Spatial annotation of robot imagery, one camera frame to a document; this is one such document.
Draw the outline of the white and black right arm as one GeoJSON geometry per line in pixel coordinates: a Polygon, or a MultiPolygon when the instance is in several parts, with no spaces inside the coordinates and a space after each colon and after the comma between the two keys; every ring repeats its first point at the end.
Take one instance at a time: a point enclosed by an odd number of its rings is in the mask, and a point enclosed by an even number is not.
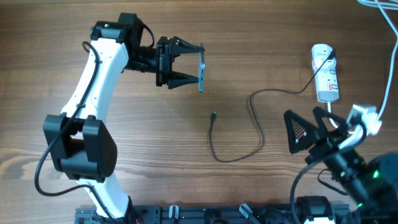
{"type": "Polygon", "coordinates": [[[364,162],[355,148],[381,127],[374,106],[353,105],[347,119],[320,107],[313,109],[316,125],[291,110],[284,113],[292,154],[308,150],[307,166],[296,176],[290,199],[299,180],[311,168],[324,163],[333,177],[358,203],[359,210],[381,218],[397,215],[397,154],[364,162]]]}

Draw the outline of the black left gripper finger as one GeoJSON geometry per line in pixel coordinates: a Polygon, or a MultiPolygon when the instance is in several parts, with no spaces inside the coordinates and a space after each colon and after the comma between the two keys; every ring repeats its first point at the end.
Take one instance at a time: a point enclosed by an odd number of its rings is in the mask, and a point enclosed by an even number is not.
{"type": "Polygon", "coordinates": [[[167,85],[169,89],[174,89],[193,83],[198,83],[198,77],[180,72],[171,72],[167,79],[167,85]]]}
{"type": "Polygon", "coordinates": [[[204,47],[196,46],[174,36],[170,39],[169,52],[172,55],[199,54],[205,51],[204,47]]]}

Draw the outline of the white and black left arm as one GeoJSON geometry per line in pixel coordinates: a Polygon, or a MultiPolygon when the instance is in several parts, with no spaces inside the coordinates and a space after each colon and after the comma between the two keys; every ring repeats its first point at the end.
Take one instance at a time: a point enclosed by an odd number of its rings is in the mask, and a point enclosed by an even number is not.
{"type": "Polygon", "coordinates": [[[196,83],[203,86],[205,62],[198,75],[172,69],[182,54],[203,55],[204,46],[179,37],[161,37],[141,45],[148,29],[136,14],[121,13],[116,22],[98,21],[83,43],[89,57],[78,85],[60,114],[48,115],[43,129],[48,144],[44,156],[54,168],[76,181],[95,203],[88,220],[100,223],[139,223],[131,198],[121,189],[114,173],[118,150],[106,128],[109,103],[120,74],[135,70],[155,75],[157,86],[174,89],[196,83]]]}

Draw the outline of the smartphone with blue screen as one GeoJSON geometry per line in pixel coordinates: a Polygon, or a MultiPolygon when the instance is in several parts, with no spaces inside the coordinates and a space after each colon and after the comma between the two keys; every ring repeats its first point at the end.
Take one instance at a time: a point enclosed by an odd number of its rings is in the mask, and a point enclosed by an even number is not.
{"type": "Polygon", "coordinates": [[[205,76],[205,54],[200,53],[199,65],[198,65],[198,91],[203,93],[204,86],[204,76],[205,76]]]}

